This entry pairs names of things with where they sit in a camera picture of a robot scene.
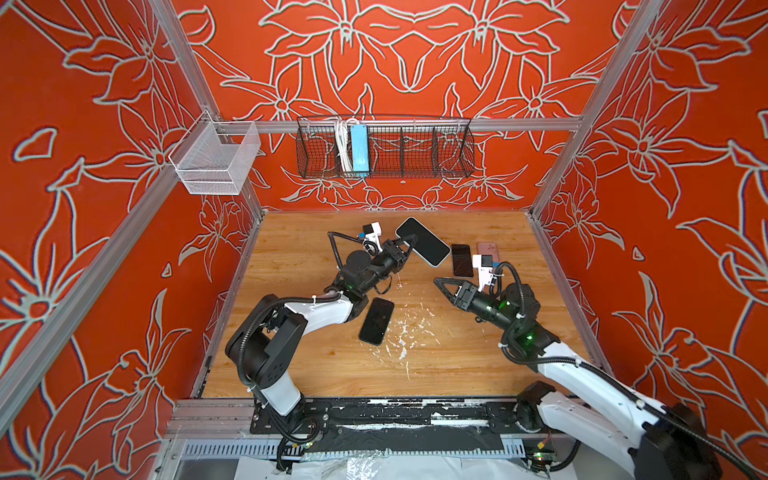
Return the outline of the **blue box in basket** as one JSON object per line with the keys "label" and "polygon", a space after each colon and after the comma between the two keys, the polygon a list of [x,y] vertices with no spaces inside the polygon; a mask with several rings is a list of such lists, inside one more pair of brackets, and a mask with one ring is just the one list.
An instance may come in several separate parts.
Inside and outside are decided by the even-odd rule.
{"label": "blue box in basket", "polygon": [[353,172],[366,177],[370,173],[368,128],[364,124],[353,124],[350,127]]}

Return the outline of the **black smartphone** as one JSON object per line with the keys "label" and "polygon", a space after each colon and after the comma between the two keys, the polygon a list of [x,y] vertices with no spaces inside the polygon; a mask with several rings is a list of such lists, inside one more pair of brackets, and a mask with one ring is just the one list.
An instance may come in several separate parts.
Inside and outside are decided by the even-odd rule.
{"label": "black smartphone", "polygon": [[408,244],[413,247],[420,258],[433,268],[440,266],[450,254],[450,247],[414,217],[409,217],[403,221],[395,229],[395,233],[402,239],[414,236],[415,242]]}
{"label": "black smartphone", "polygon": [[383,298],[375,298],[369,307],[358,334],[361,342],[380,346],[385,338],[395,309],[395,304]]}

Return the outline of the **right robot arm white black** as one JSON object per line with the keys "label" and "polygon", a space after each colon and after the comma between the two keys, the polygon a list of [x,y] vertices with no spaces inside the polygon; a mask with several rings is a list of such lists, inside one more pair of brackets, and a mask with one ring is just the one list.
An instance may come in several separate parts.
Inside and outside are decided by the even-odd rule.
{"label": "right robot arm white black", "polygon": [[544,376],[517,397],[521,429],[561,431],[612,460],[636,479],[720,479],[726,460],[749,479],[756,472],[716,445],[683,404],[668,406],[582,358],[537,320],[540,304],[517,273],[484,291],[466,279],[437,277],[456,308],[501,329],[510,362]]}

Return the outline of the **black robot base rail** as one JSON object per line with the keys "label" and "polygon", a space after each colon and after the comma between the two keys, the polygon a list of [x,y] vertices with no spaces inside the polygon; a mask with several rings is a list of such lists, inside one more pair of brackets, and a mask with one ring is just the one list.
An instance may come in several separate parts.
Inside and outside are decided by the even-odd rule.
{"label": "black robot base rail", "polygon": [[564,452],[573,439],[543,428],[527,432],[514,397],[309,397],[287,421],[314,418],[311,453],[380,452],[518,457]]}

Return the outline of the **pink phone case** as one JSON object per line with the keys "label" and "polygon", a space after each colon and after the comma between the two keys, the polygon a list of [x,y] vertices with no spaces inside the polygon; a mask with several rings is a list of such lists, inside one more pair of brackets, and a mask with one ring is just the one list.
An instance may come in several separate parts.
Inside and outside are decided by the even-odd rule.
{"label": "pink phone case", "polygon": [[493,265],[497,265],[501,261],[498,246],[493,242],[478,242],[477,253],[482,256],[489,256]]}

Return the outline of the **white mesh wall basket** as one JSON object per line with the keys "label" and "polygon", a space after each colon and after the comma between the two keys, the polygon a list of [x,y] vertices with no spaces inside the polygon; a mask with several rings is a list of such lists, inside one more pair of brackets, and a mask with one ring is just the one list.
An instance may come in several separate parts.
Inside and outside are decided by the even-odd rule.
{"label": "white mesh wall basket", "polygon": [[261,150],[253,122],[241,133],[220,132],[223,122],[201,117],[169,154],[179,180],[191,195],[238,195]]}

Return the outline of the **small green circuit board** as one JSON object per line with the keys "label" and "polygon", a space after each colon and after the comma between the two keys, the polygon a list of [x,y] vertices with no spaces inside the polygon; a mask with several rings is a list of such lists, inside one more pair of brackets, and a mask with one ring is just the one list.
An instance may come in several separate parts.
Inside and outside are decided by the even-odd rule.
{"label": "small green circuit board", "polygon": [[534,474],[548,476],[557,459],[556,451],[547,442],[540,441],[526,450],[523,464]]}

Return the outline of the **phone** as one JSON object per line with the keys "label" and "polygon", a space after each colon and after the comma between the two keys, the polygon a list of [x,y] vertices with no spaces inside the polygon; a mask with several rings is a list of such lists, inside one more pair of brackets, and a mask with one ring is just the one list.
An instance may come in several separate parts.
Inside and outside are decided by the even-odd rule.
{"label": "phone", "polygon": [[468,244],[452,244],[451,255],[453,275],[461,278],[473,278],[474,267],[470,246]]}

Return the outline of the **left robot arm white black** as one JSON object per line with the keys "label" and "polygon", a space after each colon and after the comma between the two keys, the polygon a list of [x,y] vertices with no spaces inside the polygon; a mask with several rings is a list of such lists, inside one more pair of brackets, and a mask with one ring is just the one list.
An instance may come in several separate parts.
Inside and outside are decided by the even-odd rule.
{"label": "left robot arm white black", "polygon": [[356,319],[369,303],[368,293],[383,293],[379,284],[404,268],[418,242],[415,234],[379,247],[335,231],[328,237],[338,271],[324,293],[264,296],[225,347],[241,383],[287,436],[303,429],[303,395],[288,373],[303,337]]}

